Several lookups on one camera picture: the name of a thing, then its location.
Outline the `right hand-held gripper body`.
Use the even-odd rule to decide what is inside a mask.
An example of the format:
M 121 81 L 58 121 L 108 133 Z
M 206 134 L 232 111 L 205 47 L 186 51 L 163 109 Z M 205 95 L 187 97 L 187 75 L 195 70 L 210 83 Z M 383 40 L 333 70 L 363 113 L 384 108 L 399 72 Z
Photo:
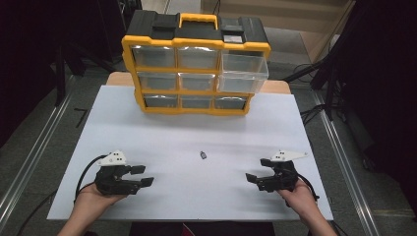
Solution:
M 257 184 L 259 190 L 267 191 L 268 193 L 278 190 L 292 191 L 298 181 L 298 172 L 293 161 L 307 156 L 306 152 L 279 150 L 272 157 L 267 158 L 277 162 L 278 165 L 272 169 L 274 172 L 272 176 L 261 178 L 262 181 Z

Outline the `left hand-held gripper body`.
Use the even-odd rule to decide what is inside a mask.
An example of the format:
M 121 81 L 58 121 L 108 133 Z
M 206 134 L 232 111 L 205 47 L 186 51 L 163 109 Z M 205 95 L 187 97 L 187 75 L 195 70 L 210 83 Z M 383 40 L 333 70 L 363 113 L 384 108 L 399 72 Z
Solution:
M 136 195 L 139 182 L 123 180 L 125 174 L 131 173 L 133 167 L 127 164 L 127 159 L 121 150 L 115 150 L 98 162 L 94 184 L 99 192 L 106 195 Z

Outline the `person's left hand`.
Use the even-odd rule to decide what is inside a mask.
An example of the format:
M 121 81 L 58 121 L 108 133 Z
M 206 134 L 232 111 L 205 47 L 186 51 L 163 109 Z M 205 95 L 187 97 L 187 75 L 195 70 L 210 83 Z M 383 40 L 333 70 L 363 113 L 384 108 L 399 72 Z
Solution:
M 103 195 L 94 183 L 83 186 L 75 200 L 75 208 L 84 213 L 103 214 L 110 206 L 126 198 L 126 195 Z

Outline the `person's right hand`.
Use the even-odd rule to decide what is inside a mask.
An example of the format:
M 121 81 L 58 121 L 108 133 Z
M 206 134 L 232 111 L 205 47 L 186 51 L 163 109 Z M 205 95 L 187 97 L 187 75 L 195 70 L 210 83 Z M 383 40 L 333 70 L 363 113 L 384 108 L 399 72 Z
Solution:
M 277 192 L 287 201 L 289 206 L 301 219 L 309 219 L 320 213 L 310 188 L 301 180 L 296 182 L 292 191 L 278 190 Z

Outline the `white table board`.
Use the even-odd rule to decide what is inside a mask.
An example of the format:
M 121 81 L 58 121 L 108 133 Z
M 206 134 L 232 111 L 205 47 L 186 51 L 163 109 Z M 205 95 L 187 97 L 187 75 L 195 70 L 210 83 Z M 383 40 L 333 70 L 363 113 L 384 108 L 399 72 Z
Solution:
M 280 196 L 246 179 L 246 173 L 272 175 L 261 159 L 279 150 L 308 154 L 295 160 L 295 168 L 312 183 L 324 217 L 333 218 L 291 94 L 258 93 L 245 116 L 160 115 L 143 112 L 131 87 L 101 87 L 49 219 L 68 218 L 77 184 L 92 181 L 98 170 L 93 159 L 117 149 L 154 180 L 112 206 L 105 214 L 110 220 L 292 220 L 296 215 Z

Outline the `person's dark clothing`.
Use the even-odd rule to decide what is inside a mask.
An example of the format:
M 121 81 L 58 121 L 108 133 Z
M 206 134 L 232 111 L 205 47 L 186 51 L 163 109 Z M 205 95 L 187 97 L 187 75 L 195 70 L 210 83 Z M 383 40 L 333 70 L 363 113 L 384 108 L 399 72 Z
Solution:
M 270 222 L 134 222 L 129 236 L 275 236 Z

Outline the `closed clear plastic drawers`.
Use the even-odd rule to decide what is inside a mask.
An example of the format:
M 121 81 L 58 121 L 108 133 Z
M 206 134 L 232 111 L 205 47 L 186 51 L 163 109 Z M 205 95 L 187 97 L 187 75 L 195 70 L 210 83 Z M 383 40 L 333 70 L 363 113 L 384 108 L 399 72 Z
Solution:
M 248 95 L 216 90 L 219 51 L 201 46 L 132 46 L 145 108 L 243 110 Z

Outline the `open clear plastic drawer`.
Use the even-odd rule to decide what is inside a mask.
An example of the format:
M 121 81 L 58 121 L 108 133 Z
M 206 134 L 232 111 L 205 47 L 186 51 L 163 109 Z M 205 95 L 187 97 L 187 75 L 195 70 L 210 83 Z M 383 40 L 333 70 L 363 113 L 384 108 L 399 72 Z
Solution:
M 221 55 L 219 91 L 256 93 L 267 79 L 268 64 L 264 57 Z

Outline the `black metal stand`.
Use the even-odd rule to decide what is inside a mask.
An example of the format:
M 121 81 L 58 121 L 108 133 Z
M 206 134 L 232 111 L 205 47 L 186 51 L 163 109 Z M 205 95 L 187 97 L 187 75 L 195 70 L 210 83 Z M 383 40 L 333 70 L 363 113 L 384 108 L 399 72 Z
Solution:
M 65 65 L 68 65 L 70 70 L 78 76 L 82 76 L 86 71 L 81 57 L 87 57 L 96 64 L 98 67 L 104 69 L 108 73 L 113 73 L 115 69 L 92 52 L 81 47 L 75 42 L 61 42 L 55 53 L 55 78 L 56 78 L 56 101 L 55 106 L 58 107 L 63 103 L 64 98 L 67 95 L 66 92 L 66 76 L 65 76 Z
M 284 82 L 291 83 L 313 71 L 316 71 L 316 75 L 310 81 L 310 87 L 312 90 L 317 90 L 321 89 L 325 84 L 328 84 L 326 99 L 323 103 L 323 107 L 329 121 L 333 120 L 331 114 L 331 104 L 338 73 L 336 62 L 348 38 L 349 32 L 344 31 L 323 59 L 316 63 L 310 64 L 308 67 L 302 69 L 301 71 L 298 71 L 283 79 Z

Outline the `yellow and black drawer cabinet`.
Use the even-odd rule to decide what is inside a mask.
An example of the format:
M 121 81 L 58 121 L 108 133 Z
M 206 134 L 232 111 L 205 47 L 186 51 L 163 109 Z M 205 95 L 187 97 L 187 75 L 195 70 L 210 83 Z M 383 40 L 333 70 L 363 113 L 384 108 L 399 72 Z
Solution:
M 249 99 L 243 110 L 231 109 L 177 109 L 145 108 L 143 93 L 136 72 L 132 46 L 201 46 L 219 51 L 216 69 L 216 90 L 221 94 L 248 95 Z M 122 38 L 123 59 L 131 74 L 135 87 L 135 99 L 146 113 L 184 114 L 200 113 L 209 115 L 245 115 L 249 111 L 254 93 L 219 91 L 218 75 L 222 54 L 269 57 L 271 47 L 268 43 L 264 26 L 260 19 L 239 17 L 237 19 L 221 18 L 217 15 L 178 13 L 176 15 L 158 14 L 155 11 L 138 10 L 134 13 L 126 35 Z

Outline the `metal floor rail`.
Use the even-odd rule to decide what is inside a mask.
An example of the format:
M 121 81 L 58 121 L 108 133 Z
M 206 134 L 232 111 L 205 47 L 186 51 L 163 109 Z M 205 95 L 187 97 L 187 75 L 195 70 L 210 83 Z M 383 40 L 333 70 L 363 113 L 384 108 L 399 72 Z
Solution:
M 72 96 L 67 94 L 58 106 L 46 97 L 0 148 L 0 236 Z
M 377 221 L 373 216 L 369 203 L 354 172 L 348 152 L 341 139 L 341 133 L 337 130 L 336 123 L 330 120 L 324 110 L 320 111 L 319 115 L 340 169 L 349 200 L 352 203 L 353 210 L 365 236 L 382 236 Z

